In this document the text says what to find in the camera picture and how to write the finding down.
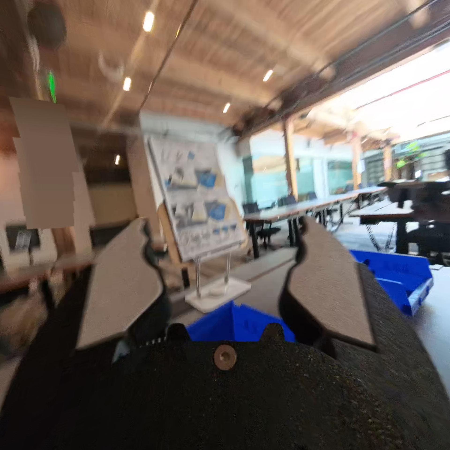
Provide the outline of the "dark screen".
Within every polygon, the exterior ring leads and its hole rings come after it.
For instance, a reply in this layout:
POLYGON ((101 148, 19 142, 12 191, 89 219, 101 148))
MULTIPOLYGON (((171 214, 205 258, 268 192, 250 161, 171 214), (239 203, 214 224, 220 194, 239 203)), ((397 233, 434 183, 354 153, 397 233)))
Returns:
POLYGON ((26 225, 15 224, 7 225, 5 231, 10 252, 31 253, 32 250, 41 247, 38 229, 28 229, 26 225))

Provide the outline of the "printed instruction sheet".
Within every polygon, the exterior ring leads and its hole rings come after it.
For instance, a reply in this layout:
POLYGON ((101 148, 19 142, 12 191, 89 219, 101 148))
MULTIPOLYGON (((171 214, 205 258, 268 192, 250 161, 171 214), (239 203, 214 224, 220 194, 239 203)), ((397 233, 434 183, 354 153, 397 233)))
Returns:
POLYGON ((246 243, 247 234, 228 192, 216 145, 149 136, 147 147, 183 262, 246 243))

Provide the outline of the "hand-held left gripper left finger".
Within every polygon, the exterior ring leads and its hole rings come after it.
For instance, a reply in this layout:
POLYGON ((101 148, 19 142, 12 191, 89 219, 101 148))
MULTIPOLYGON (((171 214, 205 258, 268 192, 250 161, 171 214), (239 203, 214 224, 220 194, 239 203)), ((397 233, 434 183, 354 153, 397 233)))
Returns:
POLYGON ((148 223, 137 218, 95 259, 76 349, 114 338, 128 340, 132 346, 163 342, 171 316, 148 223))

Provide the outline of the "green plant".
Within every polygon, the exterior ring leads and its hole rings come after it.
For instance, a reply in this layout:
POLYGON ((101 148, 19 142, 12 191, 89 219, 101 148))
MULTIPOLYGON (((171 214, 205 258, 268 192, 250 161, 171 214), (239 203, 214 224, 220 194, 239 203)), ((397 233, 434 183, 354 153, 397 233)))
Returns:
POLYGON ((409 142, 396 159, 395 167, 397 169, 402 169, 407 164, 424 158, 425 155, 426 152, 422 149, 419 141, 409 142))

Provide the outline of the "blue plastic bin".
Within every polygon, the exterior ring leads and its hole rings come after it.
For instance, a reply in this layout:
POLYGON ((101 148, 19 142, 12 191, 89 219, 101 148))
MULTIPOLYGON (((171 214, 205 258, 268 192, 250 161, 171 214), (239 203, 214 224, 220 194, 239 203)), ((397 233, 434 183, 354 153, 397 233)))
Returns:
POLYGON ((282 326, 284 340, 295 342, 294 333, 284 321, 245 304, 234 301, 199 318, 186 326, 192 341, 258 341, 266 326, 278 323, 282 326))
POLYGON ((391 301, 407 316, 414 316, 430 294, 434 279, 425 257, 375 251, 349 251, 365 264, 391 301))

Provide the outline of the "wooden display board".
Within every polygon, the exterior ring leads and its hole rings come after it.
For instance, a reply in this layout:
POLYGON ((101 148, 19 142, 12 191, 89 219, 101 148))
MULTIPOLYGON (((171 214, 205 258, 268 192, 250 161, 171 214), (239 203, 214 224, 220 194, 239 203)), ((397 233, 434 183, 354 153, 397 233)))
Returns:
MULTIPOLYGON (((237 213, 238 216, 238 228, 243 232, 244 234, 244 240, 239 242, 239 244, 234 244, 232 246, 224 247, 221 250, 215 250, 211 251, 203 256, 201 256, 200 261, 208 261, 210 259, 215 259, 221 255, 226 255, 229 253, 233 253, 234 251, 239 250, 247 250, 249 248, 249 240, 248 233, 244 227, 244 221, 242 217, 240 216, 240 211, 238 208, 238 205, 234 198, 230 198, 229 200, 230 206, 232 210, 237 213)), ((194 267, 194 260, 189 260, 186 262, 183 262, 180 256, 180 252, 178 249, 178 245, 176 243, 176 239, 174 236, 174 232, 172 229, 172 223, 170 221, 170 217, 167 211, 167 207, 165 204, 165 201, 163 201, 157 209, 158 218, 160 221, 161 229, 162 229, 162 235, 165 239, 165 242, 167 244, 168 249, 168 255, 170 257, 171 263, 173 266, 179 268, 179 269, 188 269, 194 267)))

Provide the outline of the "white board stand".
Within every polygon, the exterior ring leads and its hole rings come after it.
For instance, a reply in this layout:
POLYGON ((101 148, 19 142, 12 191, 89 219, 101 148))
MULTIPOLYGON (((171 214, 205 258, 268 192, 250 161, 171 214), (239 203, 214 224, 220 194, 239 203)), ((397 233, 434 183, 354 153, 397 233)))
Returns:
POLYGON ((251 283, 231 277, 231 258, 233 247, 226 251, 209 253, 194 260, 195 288, 184 296, 184 301, 202 314, 210 313, 229 301, 244 295, 251 289, 251 283), (201 282, 201 264, 214 257, 226 255, 225 273, 214 281, 201 282))

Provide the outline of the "long wooden table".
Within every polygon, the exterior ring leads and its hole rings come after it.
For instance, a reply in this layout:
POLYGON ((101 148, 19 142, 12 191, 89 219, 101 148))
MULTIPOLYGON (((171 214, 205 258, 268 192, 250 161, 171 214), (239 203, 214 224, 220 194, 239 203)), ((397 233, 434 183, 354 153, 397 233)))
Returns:
POLYGON ((319 212, 321 223, 325 224, 325 210, 334 205, 341 205, 346 201, 356 203, 357 208, 361 209, 364 197, 368 197, 371 204, 374 200, 374 195, 384 194, 386 187, 366 187, 357 190, 352 190, 344 194, 333 194, 323 199, 307 200, 297 202, 286 206, 277 206, 270 209, 261 210, 258 212, 245 213, 243 220, 249 227, 251 237, 251 249, 255 259, 260 257, 259 245, 257 241, 256 226, 259 224, 274 224, 281 221, 288 221, 290 225, 290 246, 294 246, 298 233, 293 232, 294 220, 306 215, 309 211, 319 212))
POLYGON ((361 210, 352 211, 350 217, 359 218, 361 225, 377 225, 381 222, 395 223, 397 226, 396 253, 407 255, 409 253, 407 224, 418 222, 418 219, 413 217, 410 204, 411 201, 406 201, 403 207, 398 207, 397 203, 386 199, 363 207, 361 210))

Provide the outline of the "round black ceiling fixture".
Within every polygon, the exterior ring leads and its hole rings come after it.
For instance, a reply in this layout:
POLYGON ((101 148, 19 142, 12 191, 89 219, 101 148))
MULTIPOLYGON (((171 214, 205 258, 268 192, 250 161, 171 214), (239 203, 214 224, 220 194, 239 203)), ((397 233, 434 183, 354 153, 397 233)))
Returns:
POLYGON ((55 51, 65 43, 65 18, 56 1, 34 1, 27 13, 26 22, 39 47, 55 51))

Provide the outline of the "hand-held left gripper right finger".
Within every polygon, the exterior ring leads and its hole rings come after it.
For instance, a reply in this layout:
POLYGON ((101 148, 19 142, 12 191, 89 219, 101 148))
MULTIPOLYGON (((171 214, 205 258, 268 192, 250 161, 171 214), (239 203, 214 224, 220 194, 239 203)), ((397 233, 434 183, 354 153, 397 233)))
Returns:
POLYGON ((377 350, 359 269, 312 217, 301 217, 294 265, 278 299, 281 319, 303 345, 334 353, 334 340, 377 350))

